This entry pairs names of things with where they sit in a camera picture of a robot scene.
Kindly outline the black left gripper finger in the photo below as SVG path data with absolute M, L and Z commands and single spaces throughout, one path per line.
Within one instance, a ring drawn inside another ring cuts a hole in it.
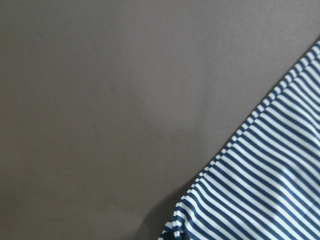
M 180 233 L 179 236 L 175 236 L 173 232 L 166 232 L 162 235 L 163 240 L 189 240 L 187 233 Z

